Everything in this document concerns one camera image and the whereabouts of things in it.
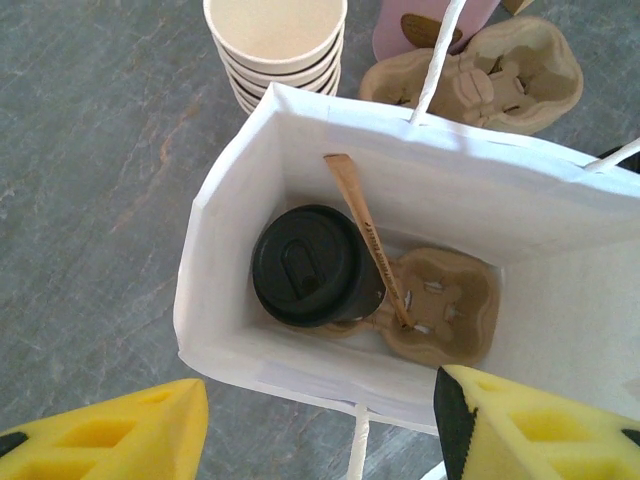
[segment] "coffee stirrer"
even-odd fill
[[[400,296],[398,284],[391,271],[389,259],[382,249],[382,242],[373,224],[373,218],[371,218],[369,207],[367,207],[367,202],[364,198],[362,187],[360,186],[355,163],[353,163],[349,155],[344,153],[325,155],[324,159],[336,179],[338,188],[347,205],[349,205],[356,225],[376,263],[376,267],[378,267],[378,272],[380,272],[382,281],[389,292],[389,298],[395,310],[396,318],[402,328],[408,329],[415,327],[416,322],[409,316],[404,306],[404,300]]]

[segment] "white paper bag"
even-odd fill
[[[252,251],[276,216],[312,202],[348,213],[323,160],[347,153],[389,253],[442,245],[503,273],[480,368],[637,417],[640,176],[613,164],[638,142],[593,163],[535,138],[411,114],[269,88],[193,203],[174,311],[180,357],[228,384],[348,413],[362,403],[372,420],[436,433],[435,370],[375,334],[291,332],[253,291]]]

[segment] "gray stone floor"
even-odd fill
[[[246,116],[199,0],[5,0],[0,12],[0,430],[177,378],[172,304],[192,198]],[[340,96],[374,63],[350,1]],[[536,0],[585,75],[539,134],[640,135],[638,0]],[[508,18],[497,10],[493,21]],[[207,381],[200,479],[336,479],[351,417]],[[373,425],[367,479],[419,479],[437,439]]]

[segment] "black coffee lid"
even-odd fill
[[[337,210],[307,205],[291,210],[258,240],[253,284],[265,309],[293,326],[335,319],[361,268],[355,225]]]

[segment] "pink packaging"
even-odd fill
[[[455,53],[480,30],[500,0],[471,0],[464,6],[449,52]],[[382,10],[373,31],[373,52],[378,61],[433,48],[449,0],[382,0]]]

